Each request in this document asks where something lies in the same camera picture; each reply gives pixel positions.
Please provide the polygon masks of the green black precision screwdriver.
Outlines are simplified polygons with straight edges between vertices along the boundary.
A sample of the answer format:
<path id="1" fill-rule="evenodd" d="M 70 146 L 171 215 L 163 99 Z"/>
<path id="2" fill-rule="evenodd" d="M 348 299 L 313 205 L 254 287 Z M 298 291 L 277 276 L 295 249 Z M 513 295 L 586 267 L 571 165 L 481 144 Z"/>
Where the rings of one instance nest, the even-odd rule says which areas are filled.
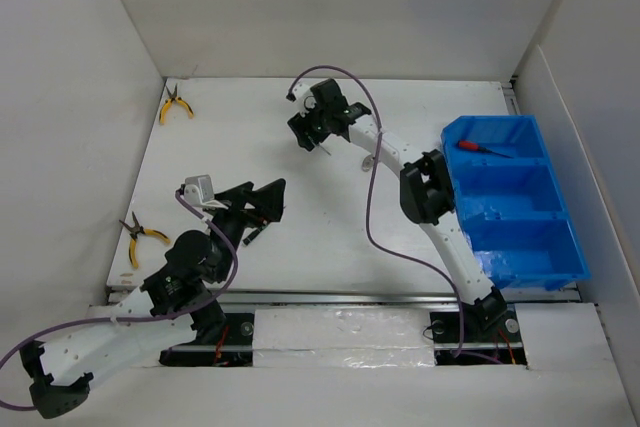
<path id="1" fill-rule="evenodd" d="M 321 151 L 325 152 L 327 155 L 331 155 L 329 150 L 323 145 L 323 142 L 325 140 L 326 140 L 326 136 L 311 137 L 310 138 L 311 150 L 320 149 Z"/>

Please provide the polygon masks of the red handled screwdriver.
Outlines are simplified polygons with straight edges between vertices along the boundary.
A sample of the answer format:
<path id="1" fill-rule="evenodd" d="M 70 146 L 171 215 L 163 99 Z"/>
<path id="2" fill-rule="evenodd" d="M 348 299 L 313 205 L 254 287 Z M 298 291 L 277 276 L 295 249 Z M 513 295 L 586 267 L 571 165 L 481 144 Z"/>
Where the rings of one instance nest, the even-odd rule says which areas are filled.
<path id="1" fill-rule="evenodd" d="M 471 142 L 468 140 L 459 140 L 456 144 L 456 146 L 464 151 L 467 152 L 475 152 L 475 153 L 481 153 L 484 155 L 493 155 L 493 156 L 498 156 L 498 157 L 502 157 L 502 158 L 508 158 L 511 159 L 512 156 L 508 155 L 508 154 L 504 154 L 501 152 L 497 152 L 495 150 L 491 150 L 488 147 L 482 146 L 480 144 L 477 144 L 475 142 Z"/>

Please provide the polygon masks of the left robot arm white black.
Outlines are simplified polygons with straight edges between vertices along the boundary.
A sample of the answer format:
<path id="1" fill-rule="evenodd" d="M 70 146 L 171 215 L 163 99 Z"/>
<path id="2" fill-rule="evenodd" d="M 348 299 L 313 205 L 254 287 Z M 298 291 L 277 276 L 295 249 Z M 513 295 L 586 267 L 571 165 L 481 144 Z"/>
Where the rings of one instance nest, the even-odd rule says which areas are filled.
<path id="1" fill-rule="evenodd" d="M 44 419 L 60 417 L 153 353 L 216 341 L 225 323 L 218 298 L 238 273 L 244 232 L 281 220 L 285 188 L 279 178 L 260 188 L 245 182 L 215 192 L 209 176 L 187 178 L 176 199 L 205 229 L 180 234 L 164 265 L 105 316 L 48 328 L 20 345 L 33 410 Z"/>

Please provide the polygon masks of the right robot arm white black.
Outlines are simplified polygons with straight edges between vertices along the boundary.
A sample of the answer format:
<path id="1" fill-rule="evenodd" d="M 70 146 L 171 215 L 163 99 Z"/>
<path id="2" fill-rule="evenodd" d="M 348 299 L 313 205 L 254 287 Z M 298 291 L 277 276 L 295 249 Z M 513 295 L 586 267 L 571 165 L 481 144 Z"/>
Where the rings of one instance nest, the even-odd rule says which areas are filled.
<path id="1" fill-rule="evenodd" d="M 334 135 L 366 150 L 375 164 L 399 181 L 399 204 L 436 247 L 462 304 L 462 328 L 484 340 L 507 311 L 500 290 L 484 273 L 455 213 L 454 190 L 444 154 L 422 152 L 386 130 L 376 109 L 351 104 L 334 79 L 309 86 L 295 82 L 286 94 L 297 113 L 288 121 L 298 145 L 307 151 Z"/>

